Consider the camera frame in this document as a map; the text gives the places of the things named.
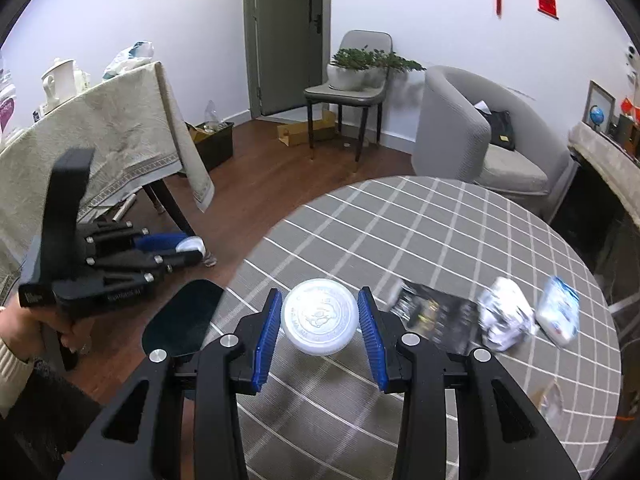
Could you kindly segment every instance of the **chair seat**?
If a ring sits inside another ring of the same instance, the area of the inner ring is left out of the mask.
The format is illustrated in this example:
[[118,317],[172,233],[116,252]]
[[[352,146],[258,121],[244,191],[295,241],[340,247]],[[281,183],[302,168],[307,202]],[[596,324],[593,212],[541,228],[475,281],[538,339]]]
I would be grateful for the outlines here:
[[347,106],[373,106],[385,99],[386,85],[366,87],[359,91],[336,90],[324,83],[305,90],[305,98],[325,103]]
[[543,196],[548,194],[546,174],[527,157],[489,144],[476,184],[497,192]]

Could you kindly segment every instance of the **wooden floor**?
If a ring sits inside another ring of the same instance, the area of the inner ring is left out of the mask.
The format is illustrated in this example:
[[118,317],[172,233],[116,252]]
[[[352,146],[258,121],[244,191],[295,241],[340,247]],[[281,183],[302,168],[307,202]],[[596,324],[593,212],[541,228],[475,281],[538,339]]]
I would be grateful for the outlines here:
[[[92,351],[82,357],[69,379],[99,402],[108,402],[145,357],[140,338],[146,323],[184,283],[207,278],[226,286],[271,227],[326,192],[368,178],[414,174],[409,155],[375,146],[364,149],[360,168],[352,173],[353,139],[349,141],[352,147],[348,149],[343,139],[320,142],[315,159],[310,160],[306,145],[290,148],[277,139],[275,123],[242,124],[234,130],[234,157],[210,174],[216,193],[205,213],[196,208],[186,179],[165,179],[218,264],[211,269],[198,266],[177,272],[162,283],[154,298],[97,320]],[[127,219],[151,232],[177,229],[166,214],[157,215],[144,193],[138,195]],[[186,432],[191,418],[187,413]]]

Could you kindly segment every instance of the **sleeve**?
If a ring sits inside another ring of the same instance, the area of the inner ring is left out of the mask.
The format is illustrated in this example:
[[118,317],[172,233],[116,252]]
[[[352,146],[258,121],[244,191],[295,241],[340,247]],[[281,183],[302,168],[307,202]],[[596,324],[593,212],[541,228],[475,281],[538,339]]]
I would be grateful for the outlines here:
[[33,362],[20,361],[0,339],[0,415],[6,418],[32,371]]

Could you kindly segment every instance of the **round table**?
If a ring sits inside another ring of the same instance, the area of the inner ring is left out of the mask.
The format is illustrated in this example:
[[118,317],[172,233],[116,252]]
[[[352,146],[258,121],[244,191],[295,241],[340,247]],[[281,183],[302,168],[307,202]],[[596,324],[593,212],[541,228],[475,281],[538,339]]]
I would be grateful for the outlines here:
[[[542,220],[471,184],[428,177],[368,180],[337,189],[279,222],[239,268],[207,340],[283,294],[328,277],[357,295],[367,285],[384,307],[399,278],[475,300],[497,276],[518,283],[532,306],[558,275],[580,297],[580,333],[565,349],[542,331],[498,359],[534,396],[556,380],[564,399],[556,431],[587,478],[618,408],[620,352],[591,273]],[[447,478],[457,476],[455,396],[446,390]],[[314,357],[280,334],[271,376],[256,397],[238,396],[246,462],[266,480],[391,478],[402,397],[379,393],[360,333],[341,352]]]

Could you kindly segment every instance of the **white ceramic mug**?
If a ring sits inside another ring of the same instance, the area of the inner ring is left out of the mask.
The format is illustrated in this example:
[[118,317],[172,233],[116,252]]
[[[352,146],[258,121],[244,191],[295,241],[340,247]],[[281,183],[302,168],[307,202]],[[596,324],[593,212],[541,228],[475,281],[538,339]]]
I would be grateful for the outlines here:
[[47,94],[47,112],[75,97],[74,60],[56,59],[53,66],[42,75],[42,86]]

